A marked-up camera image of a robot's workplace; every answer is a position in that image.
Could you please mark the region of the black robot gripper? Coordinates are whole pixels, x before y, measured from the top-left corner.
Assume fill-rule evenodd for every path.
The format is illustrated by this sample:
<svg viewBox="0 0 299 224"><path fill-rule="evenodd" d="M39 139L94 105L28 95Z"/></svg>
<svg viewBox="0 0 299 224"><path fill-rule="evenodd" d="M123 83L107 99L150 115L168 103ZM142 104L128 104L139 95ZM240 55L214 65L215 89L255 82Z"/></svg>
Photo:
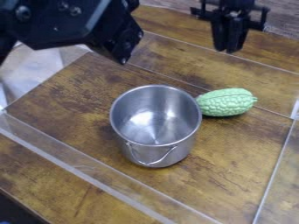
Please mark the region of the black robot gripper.
<svg viewBox="0 0 299 224"><path fill-rule="evenodd" d="M250 14L252 11L260 12L260 19L250 21L246 17L231 17L228 19L228 43L226 23L220 17L211 20L212 11L207 10L207 5L212 5L224 14ZM270 8L258 5L256 0L200 0L200 7L191 7L191 14L203 20L211 21L211 32L215 49L222 52L227 49L227 53L239 51L246 42L248 35L248 27L254 30L263 31L266 29L267 13Z"/></svg>

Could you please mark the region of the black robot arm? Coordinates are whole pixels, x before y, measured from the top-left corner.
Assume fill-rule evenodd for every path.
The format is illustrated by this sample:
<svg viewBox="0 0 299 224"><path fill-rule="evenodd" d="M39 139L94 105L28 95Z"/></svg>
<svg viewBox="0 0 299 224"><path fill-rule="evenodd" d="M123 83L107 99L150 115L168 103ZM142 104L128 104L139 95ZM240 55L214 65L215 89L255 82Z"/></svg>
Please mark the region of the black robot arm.
<svg viewBox="0 0 299 224"><path fill-rule="evenodd" d="M84 45L126 64L143 36L139 0L0 0L0 65L16 43L33 50ZM234 53L248 31L266 28L270 9L256 0L200 0L191 14L208 21L214 47Z"/></svg>

